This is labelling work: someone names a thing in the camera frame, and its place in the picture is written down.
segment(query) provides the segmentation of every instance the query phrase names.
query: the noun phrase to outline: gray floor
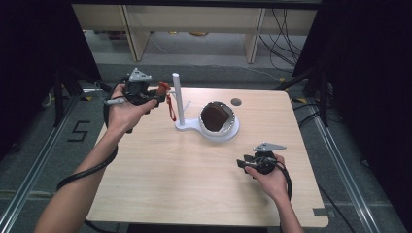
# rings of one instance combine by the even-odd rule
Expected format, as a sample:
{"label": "gray floor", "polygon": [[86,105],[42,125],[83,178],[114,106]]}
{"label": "gray floor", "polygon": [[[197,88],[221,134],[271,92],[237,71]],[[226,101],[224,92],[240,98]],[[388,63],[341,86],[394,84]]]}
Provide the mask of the gray floor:
{"label": "gray floor", "polygon": [[[109,40],[105,33],[94,34],[92,31],[87,31],[85,36],[103,80],[107,83],[115,82],[119,76],[131,72],[133,67],[138,67],[141,71],[160,80],[170,79],[172,72],[179,71],[183,79],[183,86],[187,87],[271,89],[280,83],[280,79],[289,80],[291,78],[292,66],[280,58],[271,56],[262,42],[258,45],[255,63],[248,64],[241,35],[208,34],[196,37],[184,32],[177,34],[155,32],[151,36],[143,59],[137,63],[132,60],[127,41]],[[263,39],[269,45],[273,44],[269,36],[263,35]],[[297,47],[301,48],[305,37],[291,37],[291,40]],[[284,48],[287,47],[285,43],[281,42],[281,44]],[[292,59],[289,52],[281,49],[278,51]],[[223,82],[222,80],[237,81],[239,84],[235,85],[236,82]],[[82,85],[84,88],[93,88],[89,83],[82,83]],[[291,87],[288,94],[292,99],[302,98],[302,87],[304,87],[304,82]],[[33,230],[40,212],[54,192],[55,185],[73,171],[85,153],[93,146],[103,124],[102,103],[95,94],[88,96],[91,99],[80,101],[76,105],[74,113],[67,120],[61,136],[57,139],[58,142],[53,148],[39,180],[34,184],[11,232],[31,232]],[[292,105],[298,107],[302,104],[294,102]],[[23,182],[47,140],[48,134],[52,131],[53,111],[51,105],[39,112],[31,127],[27,129],[27,133],[19,140],[21,151],[11,151],[0,162],[0,210],[4,211],[8,207],[14,192]],[[361,153],[356,143],[352,141],[352,137],[342,123],[339,114],[334,109],[328,110],[327,113],[330,133],[345,157],[347,166],[379,229],[381,232],[406,232],[371,171],[361,165]],[[295,111],[297,121],[301,121],[309,115],[311,112],[308,107]],[[87,131],[85,140],[77,144],[69,143],[69,139],[79,137],[72,132],[79,120],[88,121],[79,127],[79,129]],[[301,133],[318,183],[344,217],[348,219],[355,231],[365,232],[354,203],[336,170],[315,121],[309,121],[302,126]],[[350,232],[331,202],[324,195],[323,198],[329,214],[329,226],[322,229],[305,229],[306,232]],[[98,223],[98,226],[110,231],[127,231],[127,224]],[[278,231],[279,229],[276,227],[268,229],[268,232]],[[83,227],[81,232],[93,231]]]}

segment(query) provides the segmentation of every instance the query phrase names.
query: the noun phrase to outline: wire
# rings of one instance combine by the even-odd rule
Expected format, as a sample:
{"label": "wire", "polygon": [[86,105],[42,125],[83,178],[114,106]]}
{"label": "wire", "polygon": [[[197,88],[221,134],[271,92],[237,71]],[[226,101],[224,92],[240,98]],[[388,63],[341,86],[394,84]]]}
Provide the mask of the wire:
{"label": "wire", "polygon": [[[270,36],[270,38],[272,39],[272,41],[274,42],[274,44],[277,45],[277,47],[279,47],[281,50],[289,51],[289,52],[291,53],[291,55],[292,55],[292,58],[293,58],[294,62],[297,62],[297,56],[299,56],[299,53],[295,52],[292,47],[294,47],[294,48],[297,49],[298,51],[301,51],[301,49],[298,48],[298,47],[291,41],[291,39],[289,38],[288,23],[287,23],[288,10],[287,10],[287,9],[284,9],[284,10],[283,10],[283,13],[284,13],[284,21],[283,21],[282,25],[280,24],[278,18],[276,17],[276,14],[275,14],[274,9],[271,9],[271,10],[272,10],[272,14],[273,14],[273,16],[274,16],[274,18],[275,18],[275,20],[276,20],[276,23],[278,24],[278,27],[279,27],[279,35],[278,35],[276,41],[273,41],[273,39],[272,39],[271,36]],[[287,43],[287,45],[288,45],[288,47],[289,47],[288,50],[285,49],[285,48],[283,48],[283,47],[281,47],[281,46],[279,46],[279,45],[277,44],[277,42],[278,42],[278,40],[279,40],[279,38],[280,38],[281,35],[283,36],[283,38],[285,39],[285,42]]]}
{"label": "wire", "polygon": [[345,218],[345,216],[342,214],[342,212],[339,210],[339,208],[337,208],[336,204],[332,201],[332,199],[329,197],[329,195],[327,195],[326,191],[321,187],[321,185],[319,183],[318,184],[318,188],[319,190],[325,195],[325,197],[327,198],[327,200],[329,200],[330,204],[332,204],[333,208],[336,210],[337,213],[339,213],[340,216],[342,216],[342,219],[345,221],[345,223],[348,225],[349,229],[351,230],[351,232],[356,232],[355,229],[352,227],[351,223],[349,223],[348,219]]}

